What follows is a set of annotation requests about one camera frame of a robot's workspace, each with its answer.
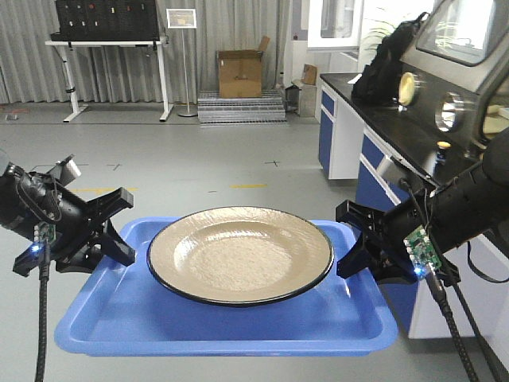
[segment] black panel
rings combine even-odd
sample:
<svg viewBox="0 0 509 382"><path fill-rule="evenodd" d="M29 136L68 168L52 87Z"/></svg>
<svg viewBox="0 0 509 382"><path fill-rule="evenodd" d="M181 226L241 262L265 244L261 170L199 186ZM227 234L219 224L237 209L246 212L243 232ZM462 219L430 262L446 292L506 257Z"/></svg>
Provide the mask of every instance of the black panel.
<svg viewBox="0 0 509 382"><path fill-rule="evenodd" d="M155 0L56 0L54 41L158 41Z"/></svg>

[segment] metal grate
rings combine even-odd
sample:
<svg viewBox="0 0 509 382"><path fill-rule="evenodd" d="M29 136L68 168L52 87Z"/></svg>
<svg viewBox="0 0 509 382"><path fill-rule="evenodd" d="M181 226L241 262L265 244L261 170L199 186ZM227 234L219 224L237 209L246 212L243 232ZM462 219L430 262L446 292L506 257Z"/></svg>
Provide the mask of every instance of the metal grate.
<svg viewBox="0 0 509 382"><path fill-rule="evenodd" d="M204 126L244 123L286 123L282 95L263 92L259 98L220 98L218 92L201 92L198 119Z"/></svg>

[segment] green circuit board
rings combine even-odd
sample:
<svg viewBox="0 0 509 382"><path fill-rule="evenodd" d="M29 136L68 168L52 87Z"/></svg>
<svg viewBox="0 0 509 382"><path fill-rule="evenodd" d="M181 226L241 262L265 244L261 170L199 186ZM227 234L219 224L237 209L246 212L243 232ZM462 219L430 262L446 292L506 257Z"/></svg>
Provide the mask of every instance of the green circuit board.
<svg viewBox="0 0 509 382"><path fill-rule="evenodd" d="M410 261L414 265L414 272L419 279L429 273L429 264L433 270L441 267L442 263L424 227L415 228L404 240Z"/></svg>
<svg viewBox="0 0 509 382"><path fill-rule="evenodd" d="M38 243L53 243L56 240L56 227L44 221L35 226L33 230L33 241Z"/></svg>

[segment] gray floor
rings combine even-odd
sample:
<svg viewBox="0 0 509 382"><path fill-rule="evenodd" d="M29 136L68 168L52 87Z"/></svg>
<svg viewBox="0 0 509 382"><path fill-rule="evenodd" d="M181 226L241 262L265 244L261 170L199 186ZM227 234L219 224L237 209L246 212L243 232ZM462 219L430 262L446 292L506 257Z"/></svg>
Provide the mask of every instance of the gray floor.
<svg viewBox="0 0 509 382"><path fill-rule="evenodd" d="M159 123L160 104L92 105L71 123L62 103L0 107L0 148L26 170L44 172L68 154L83 175L68 186L85 200L128 188L135 207L113 219L119 230L144 216L181 216L225 205L258 205L307 219L333 220L353 198L354 181L330 182L317 161L318 124L289 115L288 125L202 129L197 119ZM16 120L6 120L7 115ZM37 355L36 272L12 271L27 241L0 231L0 380L33 378ZM49 332L87 279L52 273ZM467 341L481 380L492 380L473 341ZM449 340L409 341L366 357L101 358L66 353L49 340L47 381L462 381L466 376Z"/></svg>

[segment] plate rim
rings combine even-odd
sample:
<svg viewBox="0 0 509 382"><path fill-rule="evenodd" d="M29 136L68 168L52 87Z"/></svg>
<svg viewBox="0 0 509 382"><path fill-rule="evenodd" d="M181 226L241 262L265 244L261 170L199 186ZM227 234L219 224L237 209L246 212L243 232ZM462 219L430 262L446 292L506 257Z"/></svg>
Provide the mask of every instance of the plate rim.
<svg viewBox="0 0 509 382"><path fill-rule="evenodd" d="M282 214L285 214L285 215L289 215L289 216L292 216L292 217L298 218L299 220L304 221L306 224L309 224L310 226L314 227L321 234L321 236L323 236L325 238L325 240L327 242L327 245L328 245L328 264L327 264L327 267L325 267L324 270L322 270L320 272L320 274L315 279L313 279L311 282L306 283L305 285L303 285L303 286L301 286L301 287L299 287L299 288L297 288L295 290L288 291L288 292L286 292L284 294L279 294L279 295L274 296L272 298L260 298L260 299L255 299L255 300L246 300L246 301L227 301L227 300L223 300L223 299L214 299L214 298L207 298L207 297L203 297L203 296L198 296L198 295L186 292L184 290L181 290L179 288L176 288L175 286L172 286L171 284L166 282L157 273L157 271L153 268L152 262L150 261L150 257L151 257L150 256L150 250L152 248L153 242L164 232L164 230L167 229L167 227L169 227L171 225L174 225L175 223L177 223L177 222L179 222L179 221L181 221L183 219L186 219L186 218L188 218L190 216L198 215L198 214L203 213L203 212L219 210L219 209L262 209L262 210L269 210L269 211L273 211L273 212L279 212L279 213L282 213ZM146 262L147 262L148 268L150 270L150 274L162 286L166 287L167 289L171 290L172 292L175 292L175 293L179 294L180 296L182 296L184 298L187 298L187 299L195 301L195 302L202 302L202 303L206 303L206 304L210 304L210 305L216 305L216 306L232 306L232 307L260 306L260 305L271 304L273 302L279 302L279 301L283 301L283 300L286 300L286 299L289 299L289 298L292 298L292 297L296 297L299 294L302 294L302 293L306 292L307 290L310 290L313 287L315 287L316 285L318 285L328 275L328 273L331 271L332 265L334 264L334 259L335 259L335 254L334 254L334 246L332 245L332 241L325 234L325 232L320 227L318 227L316 224L312 223L310 220L307 220L307 219L305 219L305 218L303 218L301 216L295 215L295 214L290 213L290 212L285 212L285 211L282 211L280 209L272 209L272 208L259 207L259 206L253 206L253 205L224 206L224 207L217 207L217 208L213 208L213 209L203 209L203 210L200 210L200 211L193 212L193 213L190 213L188 215L182 216L182 217L176 219L175 221L167 224L164 228L162 228L153 237L153 239L150 241L149 247L147 248L147 251L146 251Z"/></svg>

